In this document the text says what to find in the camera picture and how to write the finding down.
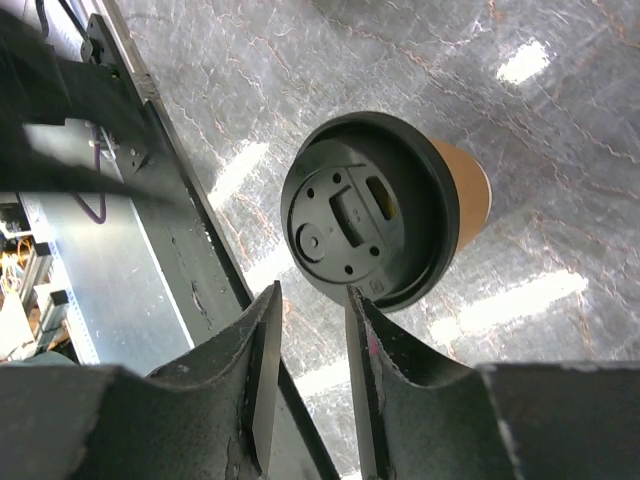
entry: marble tabletop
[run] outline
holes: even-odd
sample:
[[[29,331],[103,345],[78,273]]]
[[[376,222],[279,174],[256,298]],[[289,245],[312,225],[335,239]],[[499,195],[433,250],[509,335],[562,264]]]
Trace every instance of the marble tabletop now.
[[[356,110],[472,153],[493,208],[392,315],[468,364],[640,359],[640,4],[634,0],[119,0],[251,289],[345,476],[357,445],[342,310],[296,270],[280,189]]]

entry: purple cable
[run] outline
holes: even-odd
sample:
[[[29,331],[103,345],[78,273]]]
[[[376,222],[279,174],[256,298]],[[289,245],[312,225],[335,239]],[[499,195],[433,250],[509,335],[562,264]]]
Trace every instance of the purple cable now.
[[[91,129],[93,132],[93,163],[95,165],[96,171],[100,173],[100,133],[96,127]],[[100,210],[99,214],[96,215],[87,202],[85,202],[82,197],[77,193],[72,193],[71,196],[76,201],[78,206],[82,209],[84,213],[96,224],[102,225],[107,221],[107,199],[104,193],[100,194]]]

